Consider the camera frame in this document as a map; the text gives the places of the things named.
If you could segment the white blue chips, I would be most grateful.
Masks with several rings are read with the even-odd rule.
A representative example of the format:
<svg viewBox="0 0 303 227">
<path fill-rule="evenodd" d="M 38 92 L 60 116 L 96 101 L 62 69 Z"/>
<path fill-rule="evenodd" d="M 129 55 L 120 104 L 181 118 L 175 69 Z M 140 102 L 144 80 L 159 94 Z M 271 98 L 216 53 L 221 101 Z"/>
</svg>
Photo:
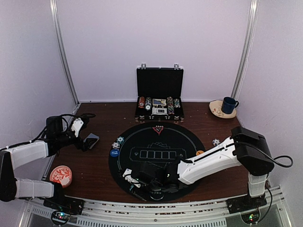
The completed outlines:
<svg viewBox="0 0 303 227">
<path fill-rule="evenodd" d="M 113 148 L 113 149 L 120 149 L 120 143 L 114 142 L 114 143 L 112 144 L 112 148 Z"/>
</svg>

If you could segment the blue playing card deck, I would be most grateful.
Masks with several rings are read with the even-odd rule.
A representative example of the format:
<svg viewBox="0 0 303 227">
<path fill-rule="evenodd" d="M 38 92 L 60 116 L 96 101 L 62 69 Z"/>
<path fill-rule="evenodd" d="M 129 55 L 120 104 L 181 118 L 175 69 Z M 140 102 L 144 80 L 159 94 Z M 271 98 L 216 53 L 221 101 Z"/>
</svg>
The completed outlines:
<svg viewBox="0 0 303 227">
<path fill-rule="evenodd" d="M 99 136 L 90 133 L 84 140 L 84 145 L 86 149 L 92 149 L 94 145 L 99 141 Z"/>
</svg>

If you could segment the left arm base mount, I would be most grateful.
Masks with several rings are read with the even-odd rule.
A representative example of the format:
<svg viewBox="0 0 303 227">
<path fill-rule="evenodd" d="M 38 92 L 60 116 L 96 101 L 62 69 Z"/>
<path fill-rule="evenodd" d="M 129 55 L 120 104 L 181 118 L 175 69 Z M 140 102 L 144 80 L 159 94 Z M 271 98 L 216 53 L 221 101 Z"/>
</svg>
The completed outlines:
<svg viewBox="0 0 303 227">
<path fill-rule="evenodd" d="M 51 213 L 51 221 L 57 226 L 68 223 L 73 215 L 81 215 L 84 208 L 84 200 L 66 197 L 64 201 L 55 201 L 50 198 L 43 198 L 45 207 L 54 211 Z"/>
</svg>

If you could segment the blue small blind button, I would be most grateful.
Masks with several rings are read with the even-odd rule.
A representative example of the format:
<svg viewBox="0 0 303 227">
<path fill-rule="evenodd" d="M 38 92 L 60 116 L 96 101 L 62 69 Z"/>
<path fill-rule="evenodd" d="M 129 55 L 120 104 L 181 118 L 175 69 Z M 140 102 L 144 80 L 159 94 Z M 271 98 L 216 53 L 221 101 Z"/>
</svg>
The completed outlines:
<svg viewBox="0 0 303 227">
<path fill-rule="evenodd" d="M 112 149 L 109 154 L 111 157 L 118 157 L 120 154 L 120 151 L 119 151 L 119 149 Z"/>
</svg>

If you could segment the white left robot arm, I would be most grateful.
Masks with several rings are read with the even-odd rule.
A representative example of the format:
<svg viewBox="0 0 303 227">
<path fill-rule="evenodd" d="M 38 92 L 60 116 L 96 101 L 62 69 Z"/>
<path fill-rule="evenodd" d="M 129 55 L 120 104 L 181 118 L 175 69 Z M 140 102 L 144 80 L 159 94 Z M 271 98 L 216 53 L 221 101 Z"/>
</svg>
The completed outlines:
<svg viewBox="0 0 303 227">
<path fill-rule="evenodd" d="M 16 178 L 15 169 L 35 160 L 59 154 L 60 149 L 74 145 L 76 149 L 91 149 L 99 137 L 90 134 L 86 139 L 80 137 L 94 113 L 72 115 L 71 125 L 64 126 L 66 114 L 50 116 L 46 126 L 33 140 L 6 146 L 0 150 L 0 200 L 40 198 L 54 205 L 58 210 L 71 207 L 71 202 L 64 195 L 60 183 Z"/>
</svg>

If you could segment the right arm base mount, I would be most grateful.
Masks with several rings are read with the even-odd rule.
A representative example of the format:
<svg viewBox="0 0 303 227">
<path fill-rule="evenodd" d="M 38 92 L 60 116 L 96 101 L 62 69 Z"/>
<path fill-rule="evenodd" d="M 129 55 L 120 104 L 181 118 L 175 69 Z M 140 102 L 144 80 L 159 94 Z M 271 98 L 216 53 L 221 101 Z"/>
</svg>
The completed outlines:
<svg viewBox="0 0 303 227">
<path fill-rule="evenodd" d="M 241 213 L 241 219 L 249 225 L 258 224 L 261 222 L 272 206 L 272 199 L 266 213 L 262 216 L 260 207 L 267 205 L 265 197 L 250 197 L 249 195 L 228 199 L 226 205 L 230 214 Z"/>
</svg>

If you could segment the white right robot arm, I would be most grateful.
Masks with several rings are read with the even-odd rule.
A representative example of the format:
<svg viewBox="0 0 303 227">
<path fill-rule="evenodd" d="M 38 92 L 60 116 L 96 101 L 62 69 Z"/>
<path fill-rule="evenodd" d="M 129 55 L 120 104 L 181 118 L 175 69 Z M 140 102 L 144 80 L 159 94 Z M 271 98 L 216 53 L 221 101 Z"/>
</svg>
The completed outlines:
<svg viewBox="0 0 303 227">
<path fill-rule="evenodd" d="M 274 168 L 265 136 L 243 127 L 235 127 L 232 135 L 216 147 L 192 158 L 181 155 L 163 169 L 143 163 L 138 170 L 126 169 L 123 178 L 149 193 L 177 193 L 196 181 L 235 166 L 249 172 L 246 208 L 254 208 L 265 193 L 265 184 Z"/>
</svg>

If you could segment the clear round dealer button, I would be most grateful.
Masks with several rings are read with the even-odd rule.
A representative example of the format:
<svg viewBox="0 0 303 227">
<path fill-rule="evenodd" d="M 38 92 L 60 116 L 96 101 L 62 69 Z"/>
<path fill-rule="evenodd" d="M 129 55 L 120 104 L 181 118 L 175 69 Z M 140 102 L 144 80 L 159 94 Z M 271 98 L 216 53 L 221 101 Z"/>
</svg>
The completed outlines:
<svg viewBox="0 0 303 227">
<path fill-rule="evenodd" d="M 160 201 L 164 198 L 165 193 L 163 192 L 151 192 L 150 198 L 155 201 Z"/>
</svg>

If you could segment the orange big blind button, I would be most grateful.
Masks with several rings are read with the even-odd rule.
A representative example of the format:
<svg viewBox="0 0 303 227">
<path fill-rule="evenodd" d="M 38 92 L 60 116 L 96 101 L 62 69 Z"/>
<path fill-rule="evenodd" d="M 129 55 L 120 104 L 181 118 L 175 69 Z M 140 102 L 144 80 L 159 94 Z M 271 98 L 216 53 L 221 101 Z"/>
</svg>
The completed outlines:
<svg viewBox="0 0 303 227">
<path fill-rule="evenodd" d="M 203 153 L 204 153 L 204 151 L 198 150 L 198 151 L 196 152 L 196 155 L 198 156 L 198 155 L 201 155 L 201 154 L 203 154 Z"/>
</svg>

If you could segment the green chips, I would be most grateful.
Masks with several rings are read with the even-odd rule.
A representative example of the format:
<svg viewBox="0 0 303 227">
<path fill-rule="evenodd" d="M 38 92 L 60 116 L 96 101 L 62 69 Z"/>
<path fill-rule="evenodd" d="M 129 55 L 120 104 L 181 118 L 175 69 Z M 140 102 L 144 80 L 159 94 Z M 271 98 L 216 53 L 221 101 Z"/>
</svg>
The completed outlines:
<svg viewBox="0 0 303 227">
<path fill-rule="evenodd" d="M 122 137 L 122 136 L 119 136 L 117 139 L 116 139 L 116 141 L 117 141 L 117 143 L 119 143 L 119 144 L 123 144 L 123 142 L 124 142 L 124 137 Z"/>
</svg>

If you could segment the red triangle all-in marker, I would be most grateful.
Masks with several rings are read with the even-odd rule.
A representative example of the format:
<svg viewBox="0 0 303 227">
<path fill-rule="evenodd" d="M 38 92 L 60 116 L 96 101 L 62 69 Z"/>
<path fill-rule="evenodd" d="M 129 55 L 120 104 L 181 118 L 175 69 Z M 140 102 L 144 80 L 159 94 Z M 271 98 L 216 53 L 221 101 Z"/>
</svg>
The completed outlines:
<svg viewBox="0 0 303 227">
<path fill-rule="evenodd" d="M 163 127 L 163 126 L 155 126 L 155 127 L 152 127 L 152 129 L 153 129 L 158 135 L 160 135 L 161 132 L 163 131 L 164 127 Z"/>
</svg>

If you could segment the white blue chip stack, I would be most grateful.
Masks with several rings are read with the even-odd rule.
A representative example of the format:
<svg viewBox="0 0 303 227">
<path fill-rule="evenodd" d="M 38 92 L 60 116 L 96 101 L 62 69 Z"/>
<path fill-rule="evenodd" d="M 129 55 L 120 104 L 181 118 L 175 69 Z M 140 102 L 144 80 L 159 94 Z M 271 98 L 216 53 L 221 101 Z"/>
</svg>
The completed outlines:
<svg viewBox="0 0 303 227">
<path fill-rule="evenodd" d="M 219 139 L 214 139 L 214 140 L 212 141 L 213 146 L 218 146 L 220 143 L 221 143 L 221 142 L 220 142 Z"/>
</svg>

